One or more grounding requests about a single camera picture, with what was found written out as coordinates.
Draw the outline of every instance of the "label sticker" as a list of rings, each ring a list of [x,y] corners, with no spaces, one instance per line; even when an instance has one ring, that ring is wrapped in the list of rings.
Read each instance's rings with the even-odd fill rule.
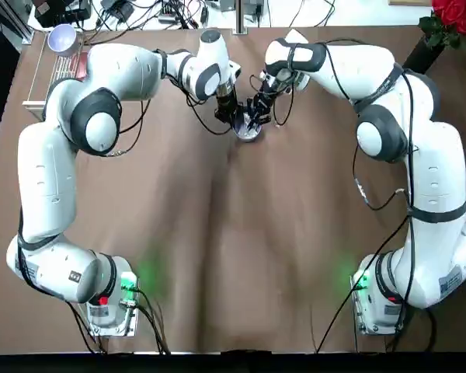
[[[93,317],[107,317],[109,315],[109,307],[106,305],[103,307],[89,307],[90,316]]]
[[[401,312],[400,305],[385,305],[385,315],[398,315]]]
[[[455,266],[446,277],[438,279],[440,285],[440,299],[447,297],[454,291],[463,281],[461,267]]]
[[[38,9],[38,12],[40,12],[40,14],[43,15],[50,10],[50,6],[48,5],[47,2],[44,2],[42,5],[37,7],[37,9]]]
[[[79,272],[72,270],[71,273],[69,274],[69,280],[74,281],[75,283],[79,284],[79,281],[81,280],[81,274]]]

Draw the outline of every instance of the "power cord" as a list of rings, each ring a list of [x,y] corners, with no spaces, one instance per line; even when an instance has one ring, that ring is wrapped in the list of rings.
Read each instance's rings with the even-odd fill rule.
[[[290,114],[292,112],[292,108],[293,108],[293,105],[294,105],[294,94],[295,94],[295,89],[294,88],[295,88],[295,79],[296,79],[296,77],[297,77],[297,74],[292,74],[292,76],[287,80],[287,84],[290,84],[290,106],[288,107],[288,113],[285,116],[285,119],[283,119],[283,121],[281,121],[281,122],[279,122],[278,118],[276,117],[276,100],[274,100],[274,103],[273,103],[273,117],[274,117],[274,120],[276,122],[276,125],[279,126],[279,127],[282,127],[282,126],[285,125],[285,123],[288,121],[288,118],[290,117]],[[263,95],[267,95],[267,96],[281,96],[283,94],[283,91],[282,92],[272,92],[272,93],[261,92],[261,90],[259,88],[256,88],[253,85],[253,83],[252,83],[253,78],[257,79],[261,83],[263,81],[259,77],[255,76],[254,74],[251,74],[249,76],[250,86],[257,93],[262,93]]]
[[[266,0],[266,2],[267,2],[267,14],[268,14],[268,15],[269,15],[269,17],[270,17],[270,27],[272,27],[272,26],[271,26],[271,9],[270,9],[270,0]]]
[[[394,199],[394,197],[399,195],[399,194],[403,194],[405,196],[405,200],[407,202],[408,195],[405,192],[405,190],[404,189],[397,189],[394,193],[391,194],[391,196],[387,199],[387,201],[384,204],[382,204],[381,206],[374,207],[373,205],[370,204],[370,201],[367,199],[367,195],[364,192],[364,188],[363,188],[362,184],[360,183],[359,179],[357,179],[357,177],[356,177],[356,156],[357,156],[357,151],[358,150],[359,150],[359,145],[356,145],[356,150],[354,151],[354,157],[353,157],[353,161],[352,161],[352,177],[354,178],[354,182],[356,183],[357,189],[359,189],[361,196],[363,196],[364,203],[371,210],[379,211],[379,210],[383,210],[385,207],[387,207],[388,204],[390,204],[390,202]]]
[[[171,351],[168,348],[168,344],[167,344],[167,342],[165,340],[164,317],[162,315],[162,309],[161,309],[160,304],[156,301],[156,303],[158,305],[158,310],[159,310],[159,313],[160,313],[160,315],[157,316],[157,323],[158,323],[158,326],[159,326],[159,327],[157,327],[157,325],[155,323],[156,312],[155,312],[154,308],[152,307],[152,305],[150,303],[150,300],[148,299],[147,295],[141,289],[138,289],[138,288],[128,288],[128,290],[143,295],[145,301],[147,302],[147,306],[148,306],[148,309],[149,309],[150,312],[147,311],[147,309],[145,309],[145,307],[143,305],[140,305],[140,304],[137,304],[135,306],[135,308],[138,309],[145,316],[145,318],[148,320],[148,322],[150,323],[150,325],[152,327],[152,330],[154,331],[155,342],[157,344],[157,349],[158,349],[159,354],[170,355]]]
[[[81,337],[83,339],[83,342],[85,343],[85,346],[86,346],[86,349],[88,351],[90,351],[92,354],[108,354],[107,353],[107,350],[105,348],[103,348],[102,346],[102,341],[101,340],[95,340],[95,338],[93,337],[93,335],[89,332],[89,329],[88,327],[86,326],[85,322],[83,321],[81,315],[79,315],[78,311],[76,311],[76,309],[74,308],[74,306],[69,303],[69,302],[66,302],[67,305],[69,306],[69,308],[71,309],[72,311],[72,314],[74,315],[75,317],[75,321],[76,321],[76,324],[78,325],[78,330],[79,330],[79,333],[81,334]],[[83,329],[86,331],[86,334],[90,337],[90,339],[92,340],[92,342],[99,348],[99,352],[95,352],[90,346],[89,346],[89,343],[85,337],[85,333],[83,332]]]
[[[412,94],[412,87],[411,83],[407,77],[405,72],[402,73],[402,77],[405,80],[405,84],[408,87],[409,91],[409,143],[407,149],[407,158],[408,158],[408,172],[409,172],[409,207],[413,209],[414,207],[414,179],[413,179],[413,162],[412,162],[412,155],[414,153],[412,149],[412,124],[413,124],[413,117],[414,117],[414,97]],[[391,352],[395,352],[397,350],[398,342],[402,336],[402,334],[398,333],[400,328],[400,323],[402,321],[403,312],[405,310],[405,305],[407,305],[407,301],[409,300],[409,294],[412,288],[412,282],[414,279],[414,269],[416,266],[416,248],[415,248],[415,241],[414,241],[414,227],[412,224],[412,218],[409,220],[409,232],[410,232],[410,240],[411,240],[411,270],[409,273],[409,282],[407,285],[407,289],[405,291],[405,297],[402,300],[401,309],[398,314],[397,323],[395,324],[395,334],[396,337],[394,338],[394,343],[392,344]]]
[[[288,27],[292,27],[294,24],[295,19],[298,17],[298,14],[301,12],[302,5],[304,4],[305,0],[301,0],[301,5],[298,7],[297,13],[295,14],[295,17],[292,19],[292,22],[290,22],[290,25]]]
[[[117,39],[119,39],[120,37],[122,37],[123,35],[125,35],[128,31],[133,31],[133,30],[137,30],[139,29],[140,27],[143,27],[145,26],[145,24],[147,24],[151,19],[154,19],[155,17],[157,17],[157,14],[154,14],[153,16],[151,17],[148,17],[145,21],[143,21],[142,23],[138,23],[140,22],[158,3],[160,2],[160,0],[155,0],[154,3],[148,7],[141,7],[141,8],[144,8],[144,9],[147,9],[144,14],[139,18],[137,19],[136,21],[134,21],[133,23],[130,24],[130,27],[128,27],[127,29],[125,29],[124,31],[122,31],[119,35],[116,35],[114,37],[110,37],[108,39],[105,39],[105,40],[98,40],[94,43],[91,42],[91,40],[99,33],[100,30],[98,30],[96,32],[96,35],[94,35],[93,37],[91,37],[90,39],[88,39],[85,44],[86,45],[91,45],[91,46],[94,46],[94,45],[98,45],[98,44],[104,44],[104,43],[109,43],[110,41],[115,41]]]
[[[330,40],[330,41],[327,41],[327,42],[324,42],[324,43],[321,43],[321,45],[323,45],[328,53],[328,57],[329,57],[329,62],[330,62],[330,65],[332,67],[332,72],[333,72],[333,75],[335,76],[335,81],[336,81],[336,84],[337,86],[340,88],[340,91],[342,92],[342,94],[346,97],[347,100],[350,101],[350,97],[349,95],[345,92],[345,89],[343,89],[339,79],[338,79],[338,75],[336,74],[336,70],[335,70],[335,65],[333,63],[333,59],[332,59],[332,55],[331,55],[331,52],[328,48],[328,45],[329,43],[333,43],[333,42],[336,42],[336,41],[352,41],[354,43],[357,43],[357,44],[366,44],[364,42],[362,42],[361,40],[357,40],[357,39],[350,39],[350,38],[339,38],[339,39],[334,39],[334,40]],[[406,76],[406,73],[403,72],[402,73],[402,77],[404,78],[405,80],[405,83],[406,85],[408,86],[408,91],[409,91],[409,101],[410,101],[410,111],[409,111],[409,145],[408,145],[408,171],[409,171],[409,208],[413,208],[414,206],[414,179],[413,179],[413,164],[412,164],[412,154],[413,154],[413,149],[412,149],[412,124],[413,124],[413,117],[414,117],[414,97],[413,97],[413,93],[412,93],[412,87],[411,87],[411,83],[409,82],[409,79],[407,78]],[[399,312],[399,316],[398,316],[398,319],[397,319],[397,322],[395,324],[395,335],[396,337],[394,338],[394,341],[393,341],[393,344],[392,344],[392,352],[394,352],[397,348],[397,345],[398,345],[398,342],[400,340],[400,337],[401,337],[401,333],[399,333],[399,329],[400,329],[400,323],[402,321],[402,317],[403,317],[403,312],[404,312],[404,309],[405,309],[405,305],[407,304],[407,301],[409,299],[409,293],[411,291],[411,288],[412,288],[412,281],[413,281],[413,278],[414,278],[414,269],[415,269],[415,265],[416,265],[416,251],[415,251],[415,240],[414,240],[414,227],[413,227],[413,224],[412,224],[412,218],[409,219],[409,216],[407,215],[404,219],[404,221],[401,223],[401,225],[399,226],[399,229],[405,224],[405,222],[409,220],[409,235],[410,235],[410,240],[411,240],[411,270],[410,270],[410,274],[409,274],[409,283],[408,283],[408,287],[407,287],[407,290],[406,290],[406,293],[405,293],[405,297],[402,301],[402,305],[401,305],[401,309],[400,309],[400,312]],[[373,258],[371,259],[371,261],[368,263],[367,267],[365,270],[367,270],[367,268],[369,268],[369,266],[373,263],[374,259],[376,259],[378,253],[381,251],[381,249],[383,248],[384,245],[386,245],[386,243],[388,243],[388,241],[398,232],[397,229],[385,242],[384,244],[381,246],[381,248],[377,251],[377,253],[375,253],[375,255],[373,256]],[[322,347],[322,344],[324,343],[325,341],[325,338],[327,337],[328,333],[329,333],[329,330],[331,329],[333,323],[335,322],[336,320],[336,317],[338,316],[338,314],[340,313],[340,311],[342,310],[343,306],[345,305],[345,303],[347,302],[347,300],[350,298],[350,295],[352,294],[352,291],[355,289],[356,287],[356,284],[353,286],[352,290],[350,291],[350,293],[347,295],[347,297],[345,298],[344,302],[342,303],[342,305],[339,307],[339,309],[337,310],[335,316],[333,317],[333,320],[330,322],[330,325],[328,327],[328,329],[326,330],[326,333],[325,335],[323,336],[323,339],[321,341],[321,343],[319,344],[319,347],[318,349],[316,349],[316,353],[318,353],[320,350],[321,350],[321,347]]]
[[[292,82],[292,85],[291,85],[291,90],[290,90],[290,106],[288,107],[288,113],[287,113],[287,116],[285,117],[285,119],[283,119],[282,122],[279,122],[278,121],[278,118],[276,118],[276,102],[277,100],[275,99],[274,100],[274,103],[273,103],[273,117],[274,117],[274,121],[276,122],[276,124],[279,126],[279,127],[282,127],[285,125],[285,123],[287,122],[288,118],[290,117],[290,114],[292,112],[292,107],[294,106],[294,82]]]
[[[366,273],[366,271],[371,267],[371,264],[373,264],[374,260],[378,257],[378,255],[380,255],[380,252],[381,250],[391,241],[391,239],[393,239],[395,237],[395,235],[397,235],[397,233],[401,230],[402,226],[408,221],[409,219],[409,216],[406,215],[404,220],[402,220],[402,223],[392,232],[391,235],[388,236],[387,239],[384,240],[384,242],[380,245],[380,247],[378,248],[378,250],[374,253],[373,257],[371,258],[370,262],[364,267],[364,270],[363,270],[363,273],[359,276],[359,278],[357,279],[357,281],[355,281],[354,285],[352,286],[352,288],[350,289],[349,293],[347,294],[347,296],[345,297],[345,299],[343,300],[342,304],[338,307],[338,309],[336,310],[336,313],[335,315],[333,316],[333,319],[332,321],[329,323],[329,326],[328,328],[326,329],[325,331],[325,334],[323,335],[322,339],[321,339],[321,342],[319,343],[319,346],[318,348],[315,349],[315,353],[316,354],[319,354],[319,351],[321,350],[321,348],[323,347],[323,343],[325,342],[326,340],[326,337],[328,336],[333,324],[335,323],[336,321],[336,318],[338,317],[339,313],[342,311],[343,309],[343,306],[347,303],[347,301],[349,300],[349,298],[352,296],[352,293],[358,288],[359,286],[359,283],[360,283],[360,280],[363,278],[364,274]]]
[[[328,24],[328,21],[329,21],[330,17],[333,16],[333,13],[336,10],[336,8],[335,8],[335,1],[336,0],[333,0],[333,2],[329,2],[329,0],[324,0],[324,1],[325,1],[326,4],[329,5],[329,11],[326,14],[325,18],[323,18],[322,21],[319,22],[318,24],[314,25],[314,27],[318,27],[320,25],[326,26]]]
[[[183,87],[183,84],[180,84],[176,79],[174,79],[173,76],[167,74],[166,75],[169,79],[169,81],[171,82],[171,84],[173,84],[175,87],[177,87],[181,92],[183,92],[183,94],[185,95],[186,97],[186,105],[188,107],[190,107],[192,110],[193,110],[193,113],[195,114],[195,117],[198,119],[198,121],[200,122],[200,124],[202,124],[202,127],[205,128],[207,130],[207,132],[209,132],[210,134],[213,134],[214,136],[222,136],[224,134],[227,134],[229,131],[231,131],[231,125],[224,131],[222,132],[216,132],[214,130],[211,130],[202,120],[202,118],[200,117],[200,115],[198,114],[198,112],[196,111],[195,109],[195,106],[199,106],[199,105],[204,105],[205,104],[205,101],[196,101],[191,95],[189,92],[186,91],[185,87]]]
[[[17,262],[18,262],[18,267],[19,267],[19,272],[21,273],[21,275],[23,276],[23,279],[24,281],[28,284],[28,286],[30,286],[32,289],[40,292],[41,294],[45,294],[45,295],[48,295],[48,296],[51,296],[51,297],[54,297],[54,295],[52,295],[51,293],[45,291],[44,289],[42,288],[39,288],[37,287],[33,281],[31,280],[31,272],[30,272],[30,269],[28,268],[28,265],[27,265],[27,262],[26,262],[26,257],[24,255],[24,252],[23,252],[23,248],[21,247],[21,245],[19,244],[19,239],[20,240],[23,240],[23,208],[21,207],[20,210],[19,210],[19,227],[17,229],[17,238],[18,238],[18,241],[17,241]],[[75,316],[75,321],[76,321],[76,324],[78,325],[78,329],[79,329],[79,332],[80,334],[82,335],[82,339],[83,339],[83,342],[85,343],[86,345],[86,348],[93,354],[97,354],[88,344],[88,341],[86,340],[85,338],[85,334],[83,333],[82,331],[82,327],[81,325],[83,325],[84,329],[86,330],[87,334],[90,336],[90,338],[92,339],[93,343],[100,349],[100,352],[101,353],[106,353],[106,351],[102,348],[101,345],[99,345],[95,339],[93,338],[93,336],[89,333],[89,330],[88,330],[88,327],[85,325],[85,323],[83,322],[81,316],[78,314],[78,312],[74,309],[74,307],[71,305],[71,303],[69,302],[66,302],[69,306],[69,308],[72,310],[73,312],[73,315]]]
[[[140,138],[141,129],[143,128],[143,118],[144,118],[145,114],[147,113],[148,106],[150,105],[150,100],[147,101],[147,106],[145,108],[143,108],[143,103],[142,102],[140,102],[140,104],[141,104],[141,115],[140,115],[140,117],[137,119],[136,122],[134,122],[134,124],[132,124],[128,128],[125,128],[125,129],[123,129],[122,131],[119,132],[119,134],[124,134],[124,133],[132,130],[133,128],[135,128],[138,124],[140,124],[140,127],[138,128],[137,137],[134,139],[133,144],[131,144],[131,146],[126,150],[116,150],[115,152],[106,154],[103,157],[113,158],[113,157],[122,156],[124,154],[129,153],[134,148],[134,146],[137,144],[138,139]]]

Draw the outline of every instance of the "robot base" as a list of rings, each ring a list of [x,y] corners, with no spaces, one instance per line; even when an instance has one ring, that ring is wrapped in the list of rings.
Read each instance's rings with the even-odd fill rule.
[[[350,288],[354,286],[353,277],[350,277]],[[395,334],[395,322],[388,325],[377,325],[374,320],[374,308],[372,307],[373,295],[371,288],[363,288],[352,292],[352,307],[357,329],[365,335],[390,335]]]
[[[106,305],[86,304],[90,333],[93,336],[134,336],[137,329],[138,310],[128,304],[137,304],[137,293],[123,288],[130,281],[137,288],[137,277],[130,264],[120,256],[113,256],[117,279]]]

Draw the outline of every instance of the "green leaf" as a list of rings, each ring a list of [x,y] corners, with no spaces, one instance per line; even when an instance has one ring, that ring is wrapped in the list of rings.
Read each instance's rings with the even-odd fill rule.
[[[419,19],[419,28],[423,30],[424,33],[430,34],[435,30],[435,25],[432,17],[421,17]]]
[[[436,47],[440,43],[442,43],[442,34],[441,33],[434,33],[426,41],[426,46],[429,49],[433,49],[434,47]]]
[[[458,49],[461,45],[461,37],[458,33],[449,33],[446,38],[446,45],[450,45],[454,49]]]
[[[437,17],[422,17],[419,19],[418,26],[426,35],[429,36],[432,33],[440,32],[443,24]]]

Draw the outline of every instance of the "black vase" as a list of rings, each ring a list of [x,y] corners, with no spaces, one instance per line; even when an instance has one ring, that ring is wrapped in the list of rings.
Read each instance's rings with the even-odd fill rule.
[[[433,48],[428,48],[426,45],[426,38],[422,37],[421,40],[412,50],[411,54],[405,60],[404,68],[410,68],[414,72],[424,74],[426,70],[435,62],[444,49],[444,45],[437,45]]]

